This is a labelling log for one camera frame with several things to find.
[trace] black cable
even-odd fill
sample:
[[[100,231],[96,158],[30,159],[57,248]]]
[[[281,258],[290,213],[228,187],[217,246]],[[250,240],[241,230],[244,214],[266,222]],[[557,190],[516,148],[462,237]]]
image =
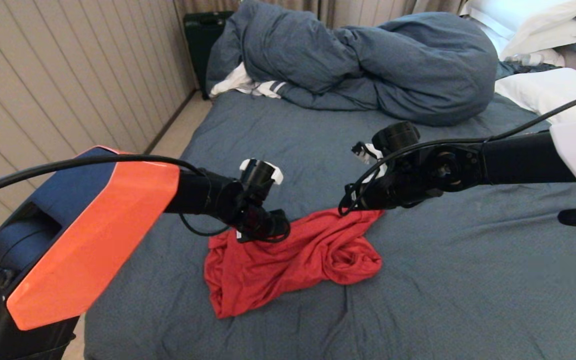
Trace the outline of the black cable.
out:
[[[185,225],[185,227],[188,228],[188,230],[190,230],[190,232],[191,232],[192,234],[199,235],[200,237],[214,237],[215,235],[219,235],[219,234],[223,233],[224,231],[226,231],[226,230],[228,230],[228,229],[231,228],[230,226],[226,226],[226,227],[221,228],[220,230],[217,230],[217,231],[213,231],[213,232],[202,232],[202,231],[196,230],[196,228],[192,227],[192,226],[188,223],[188,221],[187,221],[186,217],[184,216],[184,214],[180,213],[180,214],[179,214],[179,217],[181,218],[181,222],[183,223],[183,225]]]
[[[11,173],[4,177],[0,177],[0,189],[18,182],[23,182],[23,180],[34,178],[35,176],[54,173],[55,171],[72,169],[75,167],[82,167],[82,166],[91,166],[94,164],[123,163],[123,162],[156,162],[156,163],[173,164],[176,166],[185,167],[186,169],[192,171],[195,174],[206,176],[206,174],[201,173],[201,171],[199,171],[199,169],[197,169],[196,167],[192,166],[192,164],[189,164],[188,162],[185,162],[180,159],[175,159],[174,157],[167,157],[160,155],[137,155],[137,154],[99,155],[89,157],[77,157],[75,159],[50,162],[48,164],[41,164],[39,166],[34,166],[31,168],[27,168],[25,170]]]
[[[358,189],[361,186],[361,184],[365,180],[365,178],[368,178],[368,176],[370,176],[371,173],[374,173],[377,169],[379,169],[379,167],[382,164],[390,161],[393,158],[402,157],[404,155],[412,153],[413,151],[420,150],[423,148],[429,148],[430,146],[448,145],[448,144],[476,144],[476,143],[498,141],[498,140],[510,137],[512,135],[515,135],[517,133],[523,132],[523,130],[526,130],[532,126],[535,126],[535,125],[541,123],[542,121],[547,120],[548,118],[555,116],[555,115],[559,114],[560,112],[563,112],[564,110],[570,109],[571,107],[575,107],[575,106],[576,106],[576,100],[572,100],[566,104],[561,105],[560,107],[557,107],[554,110],[551,110],[549,112],[546,112],[545,114],[537,116],[535,119],[528,121],[527,123],[524,123],[524,125],[520,125],[518,127],[515,127],[512,130],[503,132],[502,134],[499,134],[499,135],[490,136],[490,137],[474,137],[474,138],[466,138],[466,139],[435,140],[435,141],[429,141],[429,142],[425,142],[425,143],[417,143],[417,144],[402,148],[401,150],[389,153],[389,155],[387,155],[384,158],[382,158],[381,160],[377,161],[377,163],[375,163],[373,166],[371,166],[370,169],[366,170],[366,172],[364,172],[363,175],[361,175],[359,177],[359,179],[350,187],[350,189],[348,189],[348,191],[341,198],[341,201],[339,202],[339,205],[337,207],[337,211],[339,212],[339,215],[341,215],[341,216],[346,216],[346,215],[350,214],[350,212],[352,212],[352,210],[356,207],[356,205],[361,201],[362,197],[366,193],[366,189],[368,189],[368,187],[370,187],[372,182],[374,182],[376,180],[375,177],[373,177],[370,180],[370,182],[368,182],[366,184],[366,187],[364,187],[364,189],[362,189],[362,191],[359,192],[359,194],[354,199],[354,201],[352,201],[352,203],[347,207],[346,211],[343,211],[343,205],[342,204],[349,198],[350,194],[354,193],[356,191],[356,189]]]

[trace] wall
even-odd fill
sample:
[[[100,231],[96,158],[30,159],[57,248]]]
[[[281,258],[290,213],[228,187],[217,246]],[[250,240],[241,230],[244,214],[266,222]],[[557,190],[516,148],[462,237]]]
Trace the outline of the wall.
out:
[[[171,0],[0,0],[0,176],[143,152],[194,89]],[[0,223],[45,179],[0,190]]]

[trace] orange panel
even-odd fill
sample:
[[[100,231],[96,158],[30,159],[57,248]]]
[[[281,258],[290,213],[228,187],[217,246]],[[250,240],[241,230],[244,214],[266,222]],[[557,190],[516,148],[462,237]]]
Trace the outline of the orange panel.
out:
[[[117,162],[105,189],[7,299],[18,328],[86,312],[169,205],[179,174],[173,164]]]

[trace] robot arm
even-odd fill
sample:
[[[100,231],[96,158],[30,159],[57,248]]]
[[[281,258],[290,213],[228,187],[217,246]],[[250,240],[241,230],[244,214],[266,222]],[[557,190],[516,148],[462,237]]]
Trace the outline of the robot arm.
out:
[[[347,185],[340,208],[413,207],[477,185],[576,182],[576,123],[494,141],[418,142],[416,128],[403,122],[380,130],[372,144],[357,143],[352,150],[364,160],[401,155],[384,161],[359,185]]]
[[[74,160],[103,157],[121,154],[98,146]],[[282,180],[276,166],[247,160],[237,180],[134,157],[151,161],[57,171],[0,226],[0,360],[61,359],[80,314],[164,212],[210,215],[240,242],[288,237],[283,211],[263,208]]]

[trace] gray-blue duvet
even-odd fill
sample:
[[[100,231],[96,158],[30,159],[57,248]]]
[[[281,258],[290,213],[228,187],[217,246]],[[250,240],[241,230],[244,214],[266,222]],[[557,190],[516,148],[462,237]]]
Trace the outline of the gray-blue duvet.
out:
[[[446,126],[486,109],[498,60],[482,30],[454,14],[331,30],[307,11],[246,0],[212,47],[207,88],[242,62],[256,82],[286,82],[278,94],[301,107]]]
[[[422,141],[493,135],[533,117],[496,95],[473,119],[419,130]],[[183,159],[233,177],[245,158],[276,164],[285,182],[265,207],[297,219],[336,207],[366,170],[350,148],[393,121],[234,91],[218,98]],[[576,228],[557,221],[569,208],[576,184],[478,186],[389,210],[366,233],[383,259],[374,278],[322,282],[222,320],[203,280],[208,240],[165,214],[87,313],[86,357],[576,360]]]

